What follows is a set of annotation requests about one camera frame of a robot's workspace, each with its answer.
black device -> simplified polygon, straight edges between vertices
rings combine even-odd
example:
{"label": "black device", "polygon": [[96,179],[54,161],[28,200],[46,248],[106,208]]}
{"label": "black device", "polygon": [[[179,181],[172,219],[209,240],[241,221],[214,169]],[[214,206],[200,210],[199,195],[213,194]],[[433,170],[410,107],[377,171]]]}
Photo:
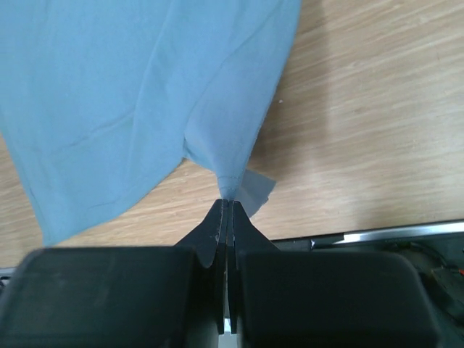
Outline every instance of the black device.
{"label": "black device", "polygon": [[0,296],[0,347],[217,347],[224,318],[240,347],[441,347],[410,255],[306,241],[220,199],[175,246],[33,252]]}

light blue cloth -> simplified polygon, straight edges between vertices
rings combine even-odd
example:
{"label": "light blue cloth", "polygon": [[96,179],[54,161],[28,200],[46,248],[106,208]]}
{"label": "light blue cloth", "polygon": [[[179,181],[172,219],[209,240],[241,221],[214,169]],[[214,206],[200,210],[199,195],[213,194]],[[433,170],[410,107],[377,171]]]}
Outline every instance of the light blue cloth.
{"label": "light blue cloth", "polygon": [[132,207],[188,157],[252,214],[245,172],[299,0],[2,0],[0,126],[55,244]]}

wooden table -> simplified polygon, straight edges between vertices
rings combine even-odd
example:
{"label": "wooden table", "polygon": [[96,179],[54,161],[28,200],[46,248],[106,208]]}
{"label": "wooden table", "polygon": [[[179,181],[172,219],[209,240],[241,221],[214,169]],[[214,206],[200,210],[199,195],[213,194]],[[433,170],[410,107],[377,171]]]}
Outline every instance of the wooden table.
{"label": "wooden table", "polygon": [[[249,166],[278,181],[269,238],[464,218],[464,3],[303,0]],[[218,198],[184,162],[119,218],[62,245],[173,244]],[[41,232],[0,142],[0,267]]]}

silver metal strip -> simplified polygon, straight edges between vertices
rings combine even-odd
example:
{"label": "silver metal strip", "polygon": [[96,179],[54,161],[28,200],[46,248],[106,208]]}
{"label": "silver metal strip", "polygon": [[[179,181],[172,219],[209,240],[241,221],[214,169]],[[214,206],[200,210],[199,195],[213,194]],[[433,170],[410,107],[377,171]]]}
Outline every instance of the silver metal strip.
{"label": "silver metal strip", "polygon": [[15,271],[16,268],[0,268],[0,277],[10,277],[11,274]]}
{"label": "silver metal strip", "polygon": [[377,230],[345,233],[344,240],[337,241],[335,244],[378,241],[379,239],[414,238],[459,232],[464,232],[464,222],[458,221],[453,223],[431,223],[428,225],[379,228]]}

wood grain surface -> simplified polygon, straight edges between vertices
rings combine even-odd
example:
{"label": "wood grain surface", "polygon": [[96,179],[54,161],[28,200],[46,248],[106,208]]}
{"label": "wood grain surface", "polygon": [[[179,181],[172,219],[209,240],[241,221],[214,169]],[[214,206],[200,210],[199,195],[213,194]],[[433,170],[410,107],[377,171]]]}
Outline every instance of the wood grain surface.
{"label": "wood grain surface", "polygon": [[[6,267],[41,232],[3,141],[0,161]],[[249,166],[278,181],[253,218],[272,239],[464,218],[464,2],[303,0]],[[216,198],[214,175],[184,162],[62,245],[173,244]]]}

